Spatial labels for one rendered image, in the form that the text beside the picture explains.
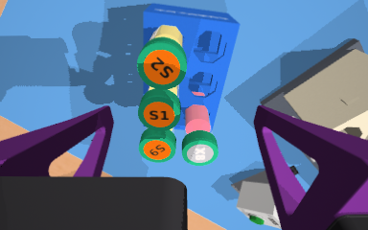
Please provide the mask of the blue tube rack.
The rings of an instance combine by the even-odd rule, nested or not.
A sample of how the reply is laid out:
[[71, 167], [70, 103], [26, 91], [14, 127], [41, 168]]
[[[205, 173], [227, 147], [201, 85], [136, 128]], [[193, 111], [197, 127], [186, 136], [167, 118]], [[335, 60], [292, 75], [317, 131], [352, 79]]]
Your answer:
[[240, 23], [226, 12], [152, 3], [144, 10], [144, 46], [161, 25], [182, 33], [187, 57], [186, 76], [179, 84], [181, 115], [174, 129], [184, 130], [185, 109], [198, 104], [208, 109], [213, 130]]

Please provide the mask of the test tube with pink liquid and green cap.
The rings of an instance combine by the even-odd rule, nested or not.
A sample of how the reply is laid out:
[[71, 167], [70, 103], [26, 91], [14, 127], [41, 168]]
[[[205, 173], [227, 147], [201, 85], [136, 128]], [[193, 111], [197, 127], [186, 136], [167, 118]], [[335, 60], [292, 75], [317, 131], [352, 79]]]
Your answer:
[[185, 109], [183, 159], [194, 166], [205, 166], [214, 162], [218, 155], [218, 143], [213, 135], [208, 109], [204, 105], [191, 105]]

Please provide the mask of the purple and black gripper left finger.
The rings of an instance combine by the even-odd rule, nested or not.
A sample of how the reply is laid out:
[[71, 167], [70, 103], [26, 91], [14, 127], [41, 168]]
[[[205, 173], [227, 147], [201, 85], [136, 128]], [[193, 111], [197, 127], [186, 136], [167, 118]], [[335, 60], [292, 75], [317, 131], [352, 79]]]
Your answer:
[[114, 120], [109, 105], [73, 119], [0, 141], [0, 176], [50, 176], [51, 163], [95, 136], [73, 176], [101, 176]]

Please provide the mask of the blue bench mat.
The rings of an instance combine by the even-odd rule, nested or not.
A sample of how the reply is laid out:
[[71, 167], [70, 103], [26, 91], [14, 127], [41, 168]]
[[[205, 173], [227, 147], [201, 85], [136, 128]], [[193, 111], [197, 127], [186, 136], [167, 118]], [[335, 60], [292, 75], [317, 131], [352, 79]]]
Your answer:
[[[143, 11], [152, 3], [229, 13], [240, 24], [213, 135], [218, 157], [194, 166], [176, 151], [139, 152]], [[368, 55], [368, 0], [8, 0], [0, 16], [0, 116], [28, 131], [109, 105], [103, 172], [164, 176], [187, 187], [187, 208], [226, 230], [282, 230], [249, 220], [231, 186], [265, 171], [254, 118], [261, 101], [348, 43]]]

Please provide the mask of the sample tube with green cap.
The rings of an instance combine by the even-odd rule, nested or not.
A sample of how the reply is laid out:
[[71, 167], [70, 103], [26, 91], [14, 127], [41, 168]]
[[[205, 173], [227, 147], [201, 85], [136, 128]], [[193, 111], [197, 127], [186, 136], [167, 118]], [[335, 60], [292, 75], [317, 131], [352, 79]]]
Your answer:
[[142, 133], [139, 152], [150, 162], [162, 163], [171, 160], [176, 151], [174, 128], [155, 131], [146, 127]]
[[168, 90], [179, 85], [187, 72], [182, 33], [175, 26], [161, 25], [139, 54], [137, 70], [152, 88]]
[[141, 123], [155, 131], [174, 128], [181, 115], [179, 84], [168, 90], [159, 90], [149, 86], [138, 108]]

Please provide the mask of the white box with done label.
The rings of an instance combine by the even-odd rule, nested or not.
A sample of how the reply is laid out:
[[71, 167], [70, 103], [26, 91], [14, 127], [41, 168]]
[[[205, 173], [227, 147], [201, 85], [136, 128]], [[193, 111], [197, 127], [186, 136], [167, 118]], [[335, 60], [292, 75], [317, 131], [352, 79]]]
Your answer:
[[239, 193], [237, 208], [250, 221], [281, 228], [265, 171], [231, 184]]

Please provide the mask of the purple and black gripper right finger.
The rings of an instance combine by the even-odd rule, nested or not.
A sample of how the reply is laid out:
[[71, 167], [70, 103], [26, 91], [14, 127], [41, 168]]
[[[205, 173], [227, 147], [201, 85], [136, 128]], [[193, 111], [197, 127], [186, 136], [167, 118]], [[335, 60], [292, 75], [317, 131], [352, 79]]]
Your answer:
[[[368, 214], [368, 140], [263, 105], [254, 128], [282, 230], [326, 230], [340, 216]], [[307, 192], [272, 131], [318, 164]]]

